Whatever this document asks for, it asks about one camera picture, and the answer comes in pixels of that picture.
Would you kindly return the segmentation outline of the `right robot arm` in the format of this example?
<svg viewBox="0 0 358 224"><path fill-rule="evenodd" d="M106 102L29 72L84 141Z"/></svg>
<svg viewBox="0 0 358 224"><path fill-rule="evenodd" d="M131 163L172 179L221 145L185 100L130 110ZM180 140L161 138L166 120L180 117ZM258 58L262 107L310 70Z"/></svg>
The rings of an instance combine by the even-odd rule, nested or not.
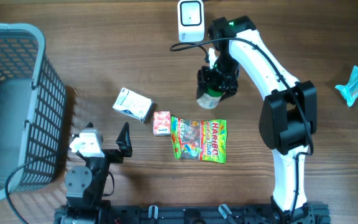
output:
<svg viewBox="0 0 358 224"><path fill-rule="evenodd" d="M264 101L259 133L273 153L273 221L297 222L308 213L303 169L305 157L313 153L316 88L280 65L247 16L215 19L208 35L213 48L207 53L209 64L198 70L196 100L205 109L215 108L237 93L239 69L246 71Z"/></svg>

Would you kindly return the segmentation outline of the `Haribo gummy candy bag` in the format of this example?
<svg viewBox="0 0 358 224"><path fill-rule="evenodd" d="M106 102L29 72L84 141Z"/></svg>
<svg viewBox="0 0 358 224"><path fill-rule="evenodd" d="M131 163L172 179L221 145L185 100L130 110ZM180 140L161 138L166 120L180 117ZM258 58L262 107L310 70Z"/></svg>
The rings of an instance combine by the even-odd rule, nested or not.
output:
<svg viewBox="0 0 358 224"><path fill-rule="evenodd" d="M176 159L226 163L227 121L196 121L171 117L171 137Z"/></svg>

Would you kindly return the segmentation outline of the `white blue carton box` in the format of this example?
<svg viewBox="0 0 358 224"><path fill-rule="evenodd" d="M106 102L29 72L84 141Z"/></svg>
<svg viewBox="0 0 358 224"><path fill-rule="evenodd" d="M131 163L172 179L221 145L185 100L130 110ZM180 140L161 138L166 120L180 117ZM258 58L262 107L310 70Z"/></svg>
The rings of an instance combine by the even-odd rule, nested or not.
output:
<svg viewBox="0 0 358 224"><path fill-rule="evenodd" d="M150 98L122 87L112 108L144 123L152 105L153 101Z"/></svg>

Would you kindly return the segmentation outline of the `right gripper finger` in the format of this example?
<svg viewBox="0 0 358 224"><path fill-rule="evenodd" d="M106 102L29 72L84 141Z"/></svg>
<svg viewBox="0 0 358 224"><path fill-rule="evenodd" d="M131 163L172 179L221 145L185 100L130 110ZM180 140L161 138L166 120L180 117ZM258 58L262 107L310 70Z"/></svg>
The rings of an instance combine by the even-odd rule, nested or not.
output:
<svg viewBox="0 0 358 224"><path fill-rule="evenodd" d="M234 96L238 90L238 84L235 83L233 85L219 86L219 90L223 93L220 100L225 100Z"/></svg>
<svg viewBox="0 0 358 224"><path fill-rule="evenodd" d="M196 99L201 98L204 94L208 93L208 82L207 78L209 75L209 67L202 66L197 73L197 90Z"/></svg>

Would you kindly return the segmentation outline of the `green lid jar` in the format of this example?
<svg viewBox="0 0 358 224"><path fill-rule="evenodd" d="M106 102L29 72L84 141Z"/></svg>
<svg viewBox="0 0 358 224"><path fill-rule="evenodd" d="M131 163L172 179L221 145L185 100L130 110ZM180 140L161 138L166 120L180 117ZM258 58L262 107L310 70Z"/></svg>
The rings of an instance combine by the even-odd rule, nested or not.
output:
<svg viewBox="0 0 358 224"><path fill-rule="evenodd" d="M196 101L202 108L211 110L217 107L223 94L221 91L215 91L207 87L206 91Z"/></svg>

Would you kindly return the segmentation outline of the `teal tissue packet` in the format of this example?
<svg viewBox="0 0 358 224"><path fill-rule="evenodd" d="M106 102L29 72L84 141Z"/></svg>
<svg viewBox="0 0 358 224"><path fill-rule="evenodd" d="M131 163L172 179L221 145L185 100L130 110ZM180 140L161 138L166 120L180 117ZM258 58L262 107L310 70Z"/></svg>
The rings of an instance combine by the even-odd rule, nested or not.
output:
<svg viewBox="0 0 358 224"><path fill-rule="evenodd" d="M347 106L351 107L358 98L358 66L353 66L349 81L346 85L336 85L342 97L345 99Z"/></svg>

